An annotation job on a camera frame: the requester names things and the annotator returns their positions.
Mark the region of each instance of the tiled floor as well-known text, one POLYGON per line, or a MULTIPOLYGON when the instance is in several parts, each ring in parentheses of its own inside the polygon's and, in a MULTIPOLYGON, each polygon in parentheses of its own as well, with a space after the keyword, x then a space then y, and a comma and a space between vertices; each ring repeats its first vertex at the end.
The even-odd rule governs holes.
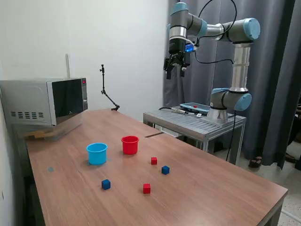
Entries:
MULTIPOLYGON (((301 155, 301 144, 293 142, 288 146, 287 152, 295 158, 299 158, 301 155)), ((227 151, 218 152, 216 156, 225 159, 227 151)), ((301 218, 301 171, 296 170, 294 165, 289 162, 285 162, 283 170, 277 167, 275 163, 271 166, 261 166, 258 170, 250 170, 248 164, 249 161, 247 159, 240 157, 238 164, 240 167, 289 189, 283 209, 301 218)), ((300 223, 283 213, 280 215, 278 225, 301 226, 300 223)))

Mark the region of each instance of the silver microwave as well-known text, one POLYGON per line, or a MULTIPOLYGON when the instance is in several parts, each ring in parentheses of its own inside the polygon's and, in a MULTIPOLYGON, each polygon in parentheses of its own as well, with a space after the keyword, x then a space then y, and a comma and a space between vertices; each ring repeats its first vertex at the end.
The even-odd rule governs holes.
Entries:
POLYGON ((55 126, 88 109, 86 78, 5 80, 0 91, 12 124, 55 126))

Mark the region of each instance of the blue joint cap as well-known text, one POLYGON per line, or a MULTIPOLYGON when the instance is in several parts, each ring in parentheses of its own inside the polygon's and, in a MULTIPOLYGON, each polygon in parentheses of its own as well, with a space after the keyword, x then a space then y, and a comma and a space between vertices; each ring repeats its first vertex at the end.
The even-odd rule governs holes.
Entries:
POLYGON ((178 2, 175 3, 174 7, 172 8, 170 15, 179 12, 179 11, 183 11, 183 10, 188 10, 188 6, 185 2, 178 2))
POLYGON ((244 94, 235 104, 234 110, 235 111, 244 111, 247 109, 252 101, 252 95, 249 93, 244 94))
POLYGON ((243 23, 246 36, 250 40, 258 39, 260 34, 260 24, 255 18, 247 18, 243 23))
POLYGON ((228 90, 229 90, 229 88, 215 88, 215 89, 212 90, 211 94, 225 92, 225 91, 228 91, 228 90))
POLYGON ((196 37, 200 38, 202 36, 205 36, 206 32, 207 32, 207 27, 208 27, 207 22, 202 19, 202 26, 201 26, 201 29, 199 30, 198 34, 196 35, 196 37))

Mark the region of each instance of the gray curtain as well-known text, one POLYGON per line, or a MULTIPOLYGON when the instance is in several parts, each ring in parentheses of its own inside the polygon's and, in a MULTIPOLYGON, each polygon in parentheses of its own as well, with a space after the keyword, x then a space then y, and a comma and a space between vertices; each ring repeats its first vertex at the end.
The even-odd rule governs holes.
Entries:
MULTIPOLYGON (((198 15, 207 0, 185 0, 190 13, 198 15)), ((249 109, 239 113, 247 117, 243 151, 251 159, 262 155, 262 163, 278 162, 283 166, 284 154, 301 91, 299 72, 298 22, 301 1, 235 0, 237 20, 255 17, 261 24, 261 34, 251 47, 247 87, 253 100, 249 109)), ((225 23, 234 18, 230 0, 214 0, 201 17, 210 24, 225 23)), ((197 51, 200 61, 233 59, 231 43, 201 39, 197 51)), ((209 105, 212 88, 230 87, 232 65, 228 61, 203 65, 191 55, 191 65, 181 78, 174 69, 171 80, 164 80, 164 105, 197 102, 209 105)))

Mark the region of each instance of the wooden board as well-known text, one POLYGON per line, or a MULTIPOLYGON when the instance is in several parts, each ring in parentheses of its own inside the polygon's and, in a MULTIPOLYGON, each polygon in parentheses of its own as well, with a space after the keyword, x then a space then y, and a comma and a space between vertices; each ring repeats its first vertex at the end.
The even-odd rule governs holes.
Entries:
POLYGON ((138 153, 123 155, 121 137, 148 128, 115 114, 88 112, 58 141, 27 141, 46 226, 254 226, 287 194, 165 134, 141 137, 138 153), (87 163, 86 146, 95 142, 109 147, 102 166, 87 163), (150 164, 153 156, 158 165, 150 164), (164 165, 170 174, 161 174, 164 165), (111 189, 101 189, 104 179, 111 189), (151 184, 150 195, 143 183, 151 184))

